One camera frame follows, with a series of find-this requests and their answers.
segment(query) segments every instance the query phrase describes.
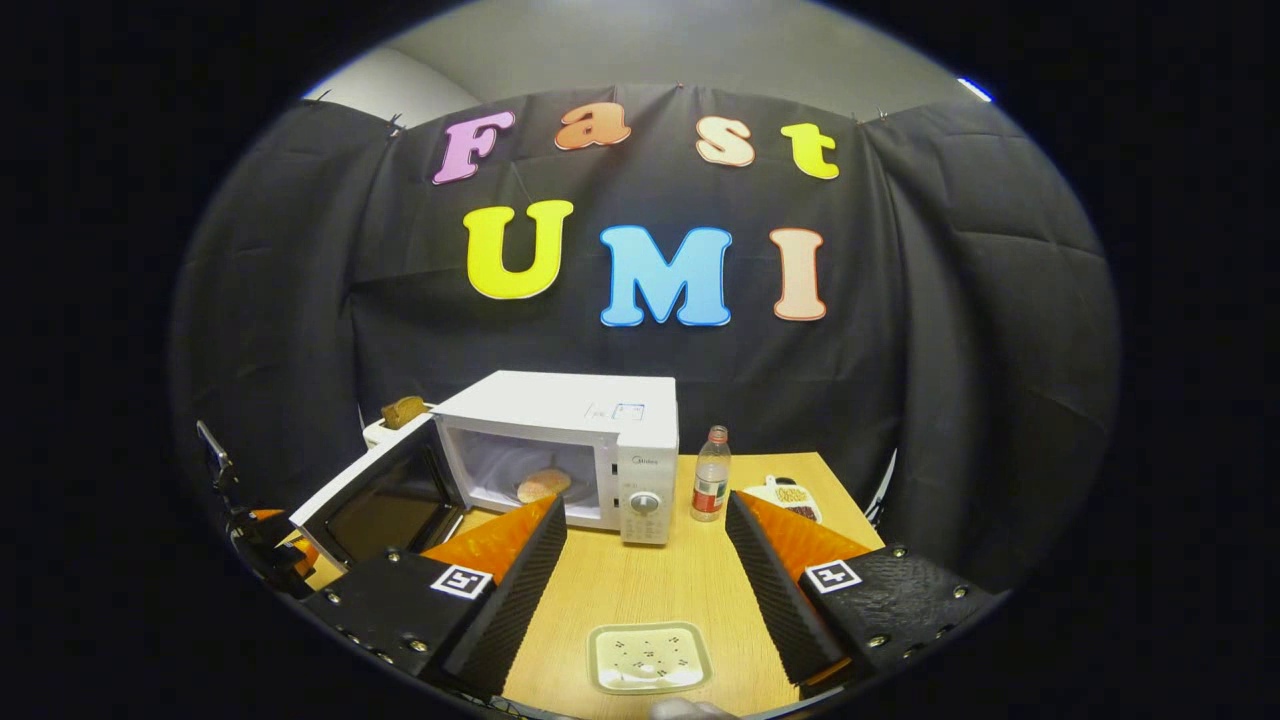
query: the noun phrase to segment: microwave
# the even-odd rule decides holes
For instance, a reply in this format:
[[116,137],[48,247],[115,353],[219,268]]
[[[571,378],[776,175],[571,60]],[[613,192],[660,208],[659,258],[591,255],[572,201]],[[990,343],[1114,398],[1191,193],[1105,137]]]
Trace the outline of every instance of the microwave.
[[549,470],[570,527],[667,543],[675,378],[498,370],[398,430],[375,425],[369,451],[289,518],[339,568],[444,542],[471,507],[520,507]]

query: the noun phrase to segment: light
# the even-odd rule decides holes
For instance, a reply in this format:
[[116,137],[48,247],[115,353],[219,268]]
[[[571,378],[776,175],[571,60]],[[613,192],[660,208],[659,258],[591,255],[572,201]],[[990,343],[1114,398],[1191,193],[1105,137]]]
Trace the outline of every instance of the light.
[[972,83],[972,82],[969,82],[969,81],[966,81],[966,79],[964,79],[963,77],[957,77],[956,79],[957,79],[957,81],[960,81],[960,85],[963,85],[963,86],[968,87],[968,88],[969,88],[969,92],[973,92],[973,94],[974,94],[974,95],[977,95],[978,97],[982,97],[982,101],[983,101],[983,102],[991,102],[991,96],[989,96],[989,95],[987,95],[986,92],[983,92],[983,91],[978,90],[978,86],[977,86],[977,85],[974,85],[974,83]]

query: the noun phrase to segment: table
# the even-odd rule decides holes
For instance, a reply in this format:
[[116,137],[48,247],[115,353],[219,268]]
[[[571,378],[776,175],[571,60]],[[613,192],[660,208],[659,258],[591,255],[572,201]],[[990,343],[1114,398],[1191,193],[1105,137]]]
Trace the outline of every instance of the table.
[[[764,712],[800,700],[782,670],[724,515],[699,523],[689,515],[696,456],[681,455],[677,505],[663,547],[625,546],[617,533],[570,528],[559,562],[534,612],[502,697],[571,717],[646,717],[667,697],[707,701],[733,715]],[[817,452],[736,455],[730,488],[764,484],[764,475],[795,479],[822,509],[823,525],[872,550],[884,542]],[[472,509],[466,532],[497,518]],[[316,566],[308,578],[320,588],[338,577]],[[613,696],[598,691],[588,673],[588,634],[599,625],[684,620],[698,625],[712,678],[682,692]]]

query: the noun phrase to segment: microwave button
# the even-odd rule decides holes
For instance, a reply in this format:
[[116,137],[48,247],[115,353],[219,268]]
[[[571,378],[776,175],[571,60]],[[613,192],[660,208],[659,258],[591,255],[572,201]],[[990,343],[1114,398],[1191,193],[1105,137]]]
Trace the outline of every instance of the microwave button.
[[662,505],[662,498],[652,492],[637,492],[631,496],[628,502],[631,503],[631,510],[635,510],[641,516],[645,516]]

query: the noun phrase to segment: plastic bottle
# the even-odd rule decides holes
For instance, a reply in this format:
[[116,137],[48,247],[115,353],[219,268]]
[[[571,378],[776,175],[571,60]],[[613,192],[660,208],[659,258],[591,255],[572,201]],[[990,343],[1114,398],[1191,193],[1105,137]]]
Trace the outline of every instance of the plastic bottle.
[[690,509],[694,520],[709,523],[719,518],[728,496],[728,430],[724,425],[712,425],[712,430],[707,433],[707,443],[698,454],[694,506]]

